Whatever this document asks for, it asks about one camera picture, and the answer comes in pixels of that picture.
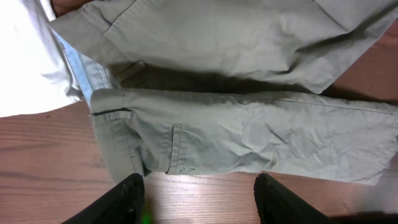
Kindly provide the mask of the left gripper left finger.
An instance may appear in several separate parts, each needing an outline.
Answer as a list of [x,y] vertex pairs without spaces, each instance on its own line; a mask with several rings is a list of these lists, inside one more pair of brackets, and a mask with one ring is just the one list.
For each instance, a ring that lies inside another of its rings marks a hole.
[[144,209],[144,180],[131,174],[63,224],[137,224]]

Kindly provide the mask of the grey-green shorts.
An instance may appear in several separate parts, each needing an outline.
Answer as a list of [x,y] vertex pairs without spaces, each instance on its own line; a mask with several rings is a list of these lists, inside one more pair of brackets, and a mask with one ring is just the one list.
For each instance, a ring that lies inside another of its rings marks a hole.
[[91,123],[112,179],[271,171],[377,184],[397,107],[323,96],[396,1],[92,1],[50,23],[108,69]]

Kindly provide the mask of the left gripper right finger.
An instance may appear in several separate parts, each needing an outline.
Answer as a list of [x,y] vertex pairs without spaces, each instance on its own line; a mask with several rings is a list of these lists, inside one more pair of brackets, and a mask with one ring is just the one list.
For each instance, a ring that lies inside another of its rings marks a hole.
[[266,173],[259,174],[255,179],[254,198],[263,224],[334,223]]

